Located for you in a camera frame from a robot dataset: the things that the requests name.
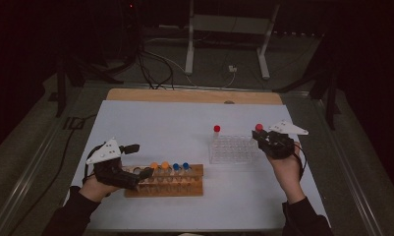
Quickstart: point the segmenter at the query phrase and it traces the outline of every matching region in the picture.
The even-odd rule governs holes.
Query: wooden test tube rack
[[[202,196],[202,164],[190,164],[191,171],[183,169],[178,173],[170,168],[170,172],[162,172],[160,168],[153,171],[153,176],[139,182],[135,190],[126,190],[126,198],[140,197],[190,197]],[[124,166],[123,170],[134,173],[138,168],[144,170],[149,166]]]

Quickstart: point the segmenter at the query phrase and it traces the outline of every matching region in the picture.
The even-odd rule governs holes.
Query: black sleeve
[[[333,235],[327,219],[323,215],[315,213],[308,198],[291,205],[284,203],[282,207],[286,217],[283,236]]]
[[[79,193],[79,190],[80,187],[76,186],[70,188],[69,199],[63,207],[53,213],[43,230],[43,236],[83,235],[89,224],[89,217],[99,206],[99,203],[87,199]]]

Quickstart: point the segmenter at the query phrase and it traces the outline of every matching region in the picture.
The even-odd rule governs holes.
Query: dark background
[[[262,17],[270,1],[196,1],[206,14]],[[138,15],[125,9],[127,24],[148,28],[184,27],[189,3],[184,0],[121,0],[133,3]],[[63,49],[86,62],[105,63],[96,29],[119,18],[105,1],[0,1],[0,144],[43,96],[42,82],[56,73],[56,55]],[[332,60],[338,89],[369,136],[394,183],[394,0],[284,1],[275,31],[323,36],[307,74]]]

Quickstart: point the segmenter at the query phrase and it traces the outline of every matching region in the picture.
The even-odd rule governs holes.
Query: red cap
[[[262,124],[255,125],[255,130],[256,131],[262,131],[263,130],[263,125]]]
[[[220,126],[218,125],[214,126],[214,132],[220,132],[220,130],[221,130]]]

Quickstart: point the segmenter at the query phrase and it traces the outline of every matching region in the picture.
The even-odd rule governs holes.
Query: hand
[[[295,154],[297,156],[300,153],[299,145],[299,143],[295,143]],[[300,163],[297,158],[291,155],[284,159],[273,159],[269,156],[267,159],[273,166],[276,179],[285,192],[288,203],[294,204],[303,200],[306,196],[300,184]]]
[[[101,203],[101,201],[108,195],[119,190],[119,187],[106,185],[98,182],[95,175],[91,175],[87,178],[84,185],[80,189],[80,194],[82,194],[87,199]]]

